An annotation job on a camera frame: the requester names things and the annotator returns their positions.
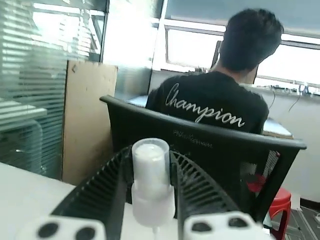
desk surface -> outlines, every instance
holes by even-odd
[[[47,115],[45,108],[0,98],[0,131],[14,128],[16,122],[23,122],[45,115]]]
[[[73,185],[0,163],[1,239],[14,240],[27,222],[49,215],[73,189]],[[132,206],[127,203],[121,239],[153,239],[152,230],[134,220]],[[176,220],[160,228],[159,239],[178,239]]]
[[[136,98],[130,99],[128,102],[139,107],[145,107],[147,104],[148,96],[138,96]],[[287,129],[285,129],[280,123],[268,118],[263,126],[263,135],[284,138],[284,139],[293,139],[293,135]]]

cardboard sheet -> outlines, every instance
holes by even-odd
[[[107,105],[114,96],[118,68],[96,62],[68,61],[65,85],[62,180],[77,185],[112,156]]]

mesh chair back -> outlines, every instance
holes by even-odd
[[[300,140],[194,123],[111,96],[100,100],[107,103],[115,152],[143,138],[163,139],[205,170],[256,221],[263,221],[296,155],[306,149]]]

computer monitor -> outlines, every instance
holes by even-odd
[[[215,45],[215,51],[214,51],[214,55],[213,55],[213,59],[212,59],[212,64],[211,64],[211,68],[216,65],[216,63],[219,60],[220,57],[220,53],[219,53],[219,49],[221,46],[222,41],[218,41]],[[246,78],[243,80],[244,84],[254,84],[255,83],[255,79],[257,77],[257,73],[258,73],[258,67],[257,66],[255,69],[253,69],[247,76]]]

black t-shirt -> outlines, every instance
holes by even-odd
[[[261,134],[269,110],[256,93],[221,72],[175,76],[153,90],[146,108],[222,128]]]

